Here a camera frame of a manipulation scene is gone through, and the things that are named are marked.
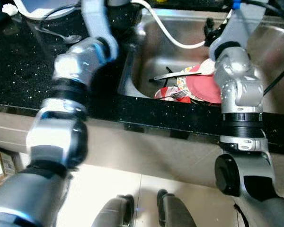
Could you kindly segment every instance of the spoon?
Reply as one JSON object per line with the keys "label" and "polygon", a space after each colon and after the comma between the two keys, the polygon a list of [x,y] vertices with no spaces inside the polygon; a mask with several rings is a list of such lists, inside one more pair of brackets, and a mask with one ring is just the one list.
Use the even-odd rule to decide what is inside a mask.
{"label": "spoon", "polygon": [[150,81],[157,81],[161,79],[167,79],[172,77],[181,77],[181,76],[192,76],[192,75],[200,75],[200,76],[210,76],[214,73],[214,61],[211,59],[207,59],[200,65],[200,68],[195,72],[172,72],[166,73],[161,76],[156,76]]}
{"label": "spoon", "polygon": [[39,32],[48,33],[48,34],[51,34],[51,35],[56,35],[56,36],[62,38],[66,44],[75,44],[75,43],[79,42],[82,39],[81,35],[63,36],[63,35],[61,35],[59,33],[55,33],[53,31],[50,31],[50,30],[48,30],[48,29],[46,29],[44,27],[38,28],[37,26],[35,26],[35,29],[37,31],[39,31]]}

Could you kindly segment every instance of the cardboard box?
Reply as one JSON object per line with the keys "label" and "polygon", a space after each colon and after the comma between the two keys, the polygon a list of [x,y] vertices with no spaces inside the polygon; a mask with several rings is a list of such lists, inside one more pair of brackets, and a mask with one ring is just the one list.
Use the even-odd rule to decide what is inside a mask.
{"label": "cardboard box", "polygon": [[0,185],[9,177],[15,174],[15,165],[10,155],[0,151]]}

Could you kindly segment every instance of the stainless steel sink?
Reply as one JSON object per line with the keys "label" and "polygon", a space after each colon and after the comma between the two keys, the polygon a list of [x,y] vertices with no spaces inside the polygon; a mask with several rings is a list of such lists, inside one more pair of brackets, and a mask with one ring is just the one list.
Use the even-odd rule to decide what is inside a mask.
{"label": "stainless steel sink", "polygon": [[[204,40],[203,27],[207,17],[219,25],[225,13],[157,9],[172,36],[184,44]],[[284,69],[284,22],[278,17],[265,17],[248,42],[248,52],[263,72],[266,87]],[[118,92],[126,96],[151,98],[164,81],[149,82],[155,76],[181,71],[208,58],[208,48],[184,50],[174,46],[162,33],[151,15],[143,10],[135,28],[136,39],[129,51]],[[170,79],[168,86],[176,84]],[[264,98],[265,112],[284,114],[284,79]]]}

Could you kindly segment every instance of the fork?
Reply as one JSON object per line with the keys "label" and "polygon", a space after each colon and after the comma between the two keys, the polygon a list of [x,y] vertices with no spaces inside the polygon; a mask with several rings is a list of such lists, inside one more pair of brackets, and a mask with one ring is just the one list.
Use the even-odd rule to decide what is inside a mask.
{"label": "fork", "polygon": [[182,90],[182,91],[178,91],[174,94],[171,94],[170,96],[165,96],[165,97],[161,97],[161,98],[156,98],[156,99],[163,99],[163,98],[174,98],[174,99],[177,99],[177,98],[184,98],[185,96],[188,95],[188,91],[187,90]]}

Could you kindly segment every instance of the wire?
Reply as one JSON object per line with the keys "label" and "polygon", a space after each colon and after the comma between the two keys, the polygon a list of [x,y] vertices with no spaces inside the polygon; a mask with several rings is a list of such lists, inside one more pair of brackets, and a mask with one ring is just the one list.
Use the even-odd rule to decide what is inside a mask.
{"label": "wire", "polygon": [[61,11],[61,10],[64,10],[64,9],[70,9],[70,8],[80,9],[80,6],[79,6],[79,4],[71,4],[71,5],[61,6],[61,7],[55,8],[55,9],[53,9],[52,11],[50,11],[49,13],[47,13],[47,14],[44,15],[44,17],[43,17],[42,20],[40,21],[38,27],[39,27],[40,29],[42,29],[42,28],[43,28],[43,25],[44,25],[44,22],[46,21],[46,19],[47,19],[50,15],[52,15],[52,14],[58,12],[58,11]]}
{"label": "wire", "polygon": [[[278,14],[283,20],[284,20],[284,12],[269,5],[266,3],[262,3],[259,1],[253,1],[253,0],[242,0],[242,3],[246,3],[246,4],[251,4],[251,5],[255,5],[255,6],[261,6],[264,7],[270,11],[275,12],[276,14]],[[274,81],[264,90],[264,95],[266,95],[282,78],[284,77],[284,70],[283,72],[276,78],[274,79]]]}
{"label": "wire", "polygon": [[177,40],[175,40],[171,36],[171,34],[165,28],[165,26],[161,22],[160,18],[156,14],[156,12],[151,8],[150,4],[148,4],[144,0],[131,0],[131,3],[136,3],[136,4],[140,4],[140,5],[144,6],[150,12],[150,14],[153,16],[155,21],[158,23],[159,27],[161,28],[161,30],[165,34],[165,36],[177,47],[180,47],[180,48],[183,48],[183,49],[195,49],[195,48],[199,48],[199,47],[204,45],[205,41],[202,41],[202,42],[194,44],[194,45],[185,45],[185,44],[179,43]]}

